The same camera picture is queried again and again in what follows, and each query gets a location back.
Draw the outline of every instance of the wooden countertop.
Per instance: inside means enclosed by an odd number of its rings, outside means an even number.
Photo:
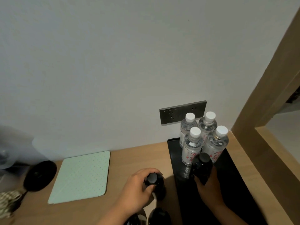
[[[292,224],[231,132],[229,133],[229,138],[230,143],[227,146],[227,150],[248,189],[263,211],[268,224]],[[57,162],[58,168],[60,168],[61,163],[61,161]],[[47,201],[53,188],[55,177],[43,190],[28,193],[21,207],[15,212],[14,218],[0,220],[0,224],[96,224],[117,199],[129,175],[145,167],[155,167],[163,173],[167,195],[164,205],[159,206],[162,206],[170,213],[173,225],[181,225],[179,203],[167,142],[112,151],[107,192],[103,196],[49,205]],[[147,216],[155,207],[156,201],[154,200],[144,208]]]

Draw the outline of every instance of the person's left hand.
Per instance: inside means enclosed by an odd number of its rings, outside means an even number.
[[[140,211],[149,201],[155,185],[150,185],[143,191],[143,182],[150,173],[159,173],[159,170],[155,168],[145,168],[137,171],[127,179],[115,205],[128,217]]]

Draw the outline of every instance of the mint green board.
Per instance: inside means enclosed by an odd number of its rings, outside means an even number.
[[[48,204],[105,194],[109,162],[109,151],[64,159]]]

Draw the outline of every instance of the checkered cloth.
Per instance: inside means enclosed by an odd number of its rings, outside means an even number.
[[[0,219],[12,216],[10,207],[21,196],[22,194],[17,190],[0,193]]]

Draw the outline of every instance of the electrical outlet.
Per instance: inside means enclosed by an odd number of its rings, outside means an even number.
[[[193,102],[179,106],[172,106],[159,109],[160,122],[162,125],[179,122],[185,118],[186,113],[195,114],[196,118],[201,118],[204,115],[206,101]]]

